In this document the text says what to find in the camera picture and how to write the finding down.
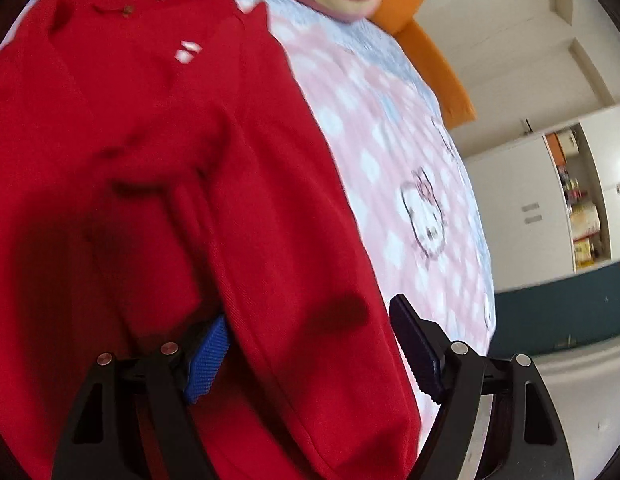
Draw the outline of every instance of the metal screw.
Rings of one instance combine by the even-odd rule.
[[[179,345],[177,345],[176,343],[173,343],[172,341],[170,341],[169,343],[164,343],[163,346],[161,346],[161,353],[163,355],[176,354],[176,352],[178,351],[179,351]]]
[[[112,362],[112,354],[107,352],[103,352],[99,357],[97,357],[97,364],[99,366],[109,365]]]
[[[532,360],[525,354],[519,354],[516,356],[516,362],[521,366],[528,367],[532,364]]]
[[[457,355],[465,355],[468,352],[468,346],[465,343],[461,343],[460,341],[453,342],[450,348],[452,349],[452,352]]]

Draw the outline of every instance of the red garment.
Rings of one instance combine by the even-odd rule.
[[[0,53],[0,431],[32,478],[96,355],[221,304],[240,349],[191,412],[223,480],[407,476],[416,403],[265,7],[41,0]]]

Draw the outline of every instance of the dark blue wall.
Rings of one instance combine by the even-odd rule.
[[[620,334],[620,264],[496,295],[490,356],[547,354]]]

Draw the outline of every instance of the hello kitty print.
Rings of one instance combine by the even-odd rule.
[[[412,171],[412,180],[401,184],[401,197],[410,216],[418,247],[425,256],[426,267],[445,246],[445,220],[434,194],[432,183],[423,168]]]

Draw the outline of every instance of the cabinet door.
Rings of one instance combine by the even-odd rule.
[[[609,108],[581,121],[596,165],[601,188],[620,182],[620,106]]]
[[[620,259],[620,194],[614,189],[603,193],[607,225],[610,230],[610,256],[613,260]]]
[[[563,191],[543,137],[466,161],[490,248],[494,288],[569,276],[573,246]]]

